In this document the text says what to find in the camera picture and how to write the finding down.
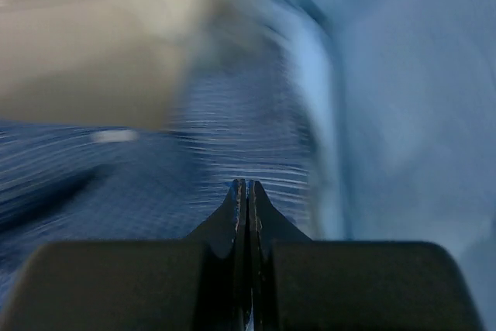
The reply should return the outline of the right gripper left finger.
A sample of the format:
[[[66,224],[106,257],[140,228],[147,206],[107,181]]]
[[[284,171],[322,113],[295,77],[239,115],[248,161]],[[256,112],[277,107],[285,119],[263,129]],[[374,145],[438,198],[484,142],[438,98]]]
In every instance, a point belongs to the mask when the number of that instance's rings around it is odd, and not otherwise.
[[[32,253],[3,330],[244,330],[246,184],[179,240],[65,241]]]

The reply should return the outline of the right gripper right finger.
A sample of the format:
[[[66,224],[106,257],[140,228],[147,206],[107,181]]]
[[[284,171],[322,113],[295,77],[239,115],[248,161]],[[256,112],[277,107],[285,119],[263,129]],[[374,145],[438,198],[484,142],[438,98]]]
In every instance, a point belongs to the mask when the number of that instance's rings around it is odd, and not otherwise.
[[[257,330],[481,330],[454,259],[428,242],[319,241],[247,196]]]

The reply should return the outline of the blue checked shirt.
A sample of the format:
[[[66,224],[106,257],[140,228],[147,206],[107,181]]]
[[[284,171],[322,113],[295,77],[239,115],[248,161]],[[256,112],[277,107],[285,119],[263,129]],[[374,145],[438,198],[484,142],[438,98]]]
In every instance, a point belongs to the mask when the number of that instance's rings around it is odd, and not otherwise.
[[[258,2],[269,45],[190,81],[168,130],[2,121],[2,293],[45,243],[183,237],[236,178],[260,181],[309,236],[338,236],[320,154],[328,14],[316,0]]]

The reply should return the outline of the light blue shirt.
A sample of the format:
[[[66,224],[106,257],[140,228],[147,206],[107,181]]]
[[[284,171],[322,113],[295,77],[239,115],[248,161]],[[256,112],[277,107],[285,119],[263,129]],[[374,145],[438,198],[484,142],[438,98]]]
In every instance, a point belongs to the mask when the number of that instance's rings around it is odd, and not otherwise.
[[[427,240],[495,328],[495,0],[280,0],[327,240]]]

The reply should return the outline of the clear plastic bin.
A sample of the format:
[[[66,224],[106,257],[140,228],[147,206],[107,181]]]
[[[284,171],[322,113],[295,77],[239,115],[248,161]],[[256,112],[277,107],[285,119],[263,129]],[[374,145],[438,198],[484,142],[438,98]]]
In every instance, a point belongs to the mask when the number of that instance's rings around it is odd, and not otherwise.
[[[1,117],[160,130],[230,0],[1,0]]]

